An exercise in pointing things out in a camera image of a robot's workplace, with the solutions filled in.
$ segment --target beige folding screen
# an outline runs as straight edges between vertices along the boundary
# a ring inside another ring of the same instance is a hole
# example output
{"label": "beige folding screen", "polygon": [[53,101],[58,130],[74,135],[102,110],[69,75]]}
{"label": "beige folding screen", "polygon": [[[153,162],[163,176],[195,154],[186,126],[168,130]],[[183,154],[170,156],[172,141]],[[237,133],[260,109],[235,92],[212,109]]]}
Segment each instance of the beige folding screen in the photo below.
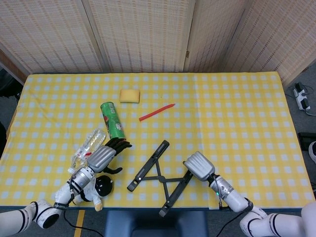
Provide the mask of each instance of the beige folding screen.
{"label": "beige folding screen", "polygon": [[2,0],[0,52],[25,75],[278,71],[287,85],[316,59],[315,12],[316,0]]}
{"label": "beige folding screen", "polygon": [[316,0],[255,0],[221,71],[278,71],[284,86],[316,59]]}
{"label": "beige folding screen", "polygon": [[195,0],[88,0],[111,72],[181,72]]}
{"label": "beige folding screen", "polygon": [[219,72],[248,0],[197,0],[186,72]]}
{"label": "beige folding screen", "polygon": [[75,1],[2,0],[0,23],[0,49],[29,73],[103,71]]}

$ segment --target black metal frame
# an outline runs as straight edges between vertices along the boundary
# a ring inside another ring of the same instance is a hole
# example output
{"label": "black metal frame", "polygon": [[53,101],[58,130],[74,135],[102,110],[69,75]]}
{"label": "black metal frame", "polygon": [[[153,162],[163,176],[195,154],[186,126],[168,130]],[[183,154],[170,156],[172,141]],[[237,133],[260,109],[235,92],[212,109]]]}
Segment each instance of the black metal frame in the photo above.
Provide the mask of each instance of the black metal frame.
{"label": "black metal frame", "polygon": [[[128,185],[127,189],[129,191],[134,191],[135,188],[139,185],[139,183],[144,180],[159,180],[159,182],[163,185],[163,190],[166,198],[165,204],[162,206],[159,215],[164,217],[169,209],[174,205],[176,200],[179,198],[180,194],[183,192],[185,187],[187,186],[188,182],[193,177],[193,174],[190,171],[187,171],[186,174],[181,178],[171,178],[166,179],[163,175],[161,175],[160,165],[159,165],[159,158],[161,157],[162,153],[168,148],[169,142],[164,140],[158,149],[153,153],[153,155],[148,159],[145,165],[139,170],[137,175],[135,176],[134,180]],[[149,176],[145,177],[149,170],[156,164],[157,169],[157,176]],[[169,196],[167,183],[169,182],[179,182],[175,190]]]}

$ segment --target red plastic stick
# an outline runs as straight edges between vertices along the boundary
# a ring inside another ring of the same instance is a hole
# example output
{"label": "red plastic stick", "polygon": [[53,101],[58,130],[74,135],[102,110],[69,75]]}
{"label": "red plastic stick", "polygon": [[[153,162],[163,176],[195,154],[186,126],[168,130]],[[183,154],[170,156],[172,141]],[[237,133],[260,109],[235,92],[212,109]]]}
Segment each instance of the red plastic stick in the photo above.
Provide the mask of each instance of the red plastic stick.
{"label": "red plastic stick", "polygon": [[160,109],[158,109],[156,111],[153,111],[150,114],[147,114],[147,115],[144,115],[144,116],[140,117],[139,120],[143,121],[145,119],[148,119],[148,118],[150,118],[150,117],[152,117],[152,116],[154,116],[154,115],[156,115],[156,114],[158,114],[158,113],[160,113],[160,112],[162,112],[162,111],[164,111],[166,109],[169,109],[169,108],[173,107],[174,105],[175,104],[166,105],[166,106],[164,106],[164,107],[162,107],[162,108],[160,108]]}

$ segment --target gingham tablecloth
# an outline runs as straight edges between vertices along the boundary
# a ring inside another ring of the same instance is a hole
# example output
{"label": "gingham tablecloth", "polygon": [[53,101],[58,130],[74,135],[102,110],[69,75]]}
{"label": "gingham tablecloth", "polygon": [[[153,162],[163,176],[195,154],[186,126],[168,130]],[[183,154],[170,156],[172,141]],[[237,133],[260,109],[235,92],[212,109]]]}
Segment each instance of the gingham tablecloth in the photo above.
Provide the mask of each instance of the gingham tablecloth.
{"label": "gingham tablecloth", "polygon": [[[121,104],[122,88],[140,89],[140,103]],[[159,181],[142,181],[132,193],[126,188],[163,139],[170,142],[159,159],[166,178],[182,177],[182,161],[199,150],[257,206],[315,200],[277,73],[88,74],[28,77],[0,161],[0,205],[54,203],[72,154],[95,128],[106,130],[99,108],[106,101],[114,102],[133,147],[110,164],[123,171],[111,175],[114,189],[104,207],[164,204]],[[175,106],[138,120],[170,103]],[[169,194],[175,186],[168,184]],[[207,183],[192,178],[175,207],[218,203]]]}

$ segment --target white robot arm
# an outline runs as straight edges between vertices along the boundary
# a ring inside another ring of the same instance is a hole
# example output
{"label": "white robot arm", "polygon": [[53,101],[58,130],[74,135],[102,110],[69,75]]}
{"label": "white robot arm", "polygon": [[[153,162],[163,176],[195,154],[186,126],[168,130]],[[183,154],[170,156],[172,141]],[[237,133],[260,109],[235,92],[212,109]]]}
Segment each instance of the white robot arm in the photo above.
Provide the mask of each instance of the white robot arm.
{"label": "white robot arm", "polygon": [[242,197],[224,178],[215,174],[215,166],[200,152],[191,155],[184,165],[199,180],[208,181],[212,190],[234,212],[248,212],[240,228],[248,237],[314,237],[316,233],[316,202],[302,209],[302,217],[270,214]]}
{"label": "white robot arm", "polygon": [[62,211],[66,210],[70,202],[95,177],[96,173],[106,171],[118,173],[121,168],[111,170],[107,166],[113,158],[131,144],[122,139],[111,139],[105,146],[99,147],[88,159],[87,166],[77,170],[71,178],[55,194],[54,206],[47,201],[31,202],[21,210],[0,213],[0,237],[10,236],[25,231],[32,221],[41,228],[47,229],[55,224]]}

